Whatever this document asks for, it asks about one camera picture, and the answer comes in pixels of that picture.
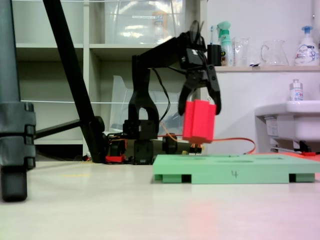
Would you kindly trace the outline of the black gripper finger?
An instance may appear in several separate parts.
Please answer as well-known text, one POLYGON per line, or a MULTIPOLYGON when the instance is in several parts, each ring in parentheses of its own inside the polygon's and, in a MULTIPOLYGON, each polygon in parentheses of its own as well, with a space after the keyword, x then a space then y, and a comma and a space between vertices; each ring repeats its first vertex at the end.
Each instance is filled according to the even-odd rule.
POLYGON ((182 90, 179 95, 179 100, 178 100, 178 114, 180 116, 184 115, 185 108, 186 108, 186 103, 188 100, 188 97, 194 90, 190 88, 188 85, 184 84, 182 87, 182 90))
POLYGON ((208 90, 209 96, 214 101, 216 105, 216 115, 219 115, 222 110, 222 102, 221 102, 221 92, 220 86, 218 82, 218 78, 216 75, 215 66, 213 64, 207 64, 206 68, 206 87, 208 90))

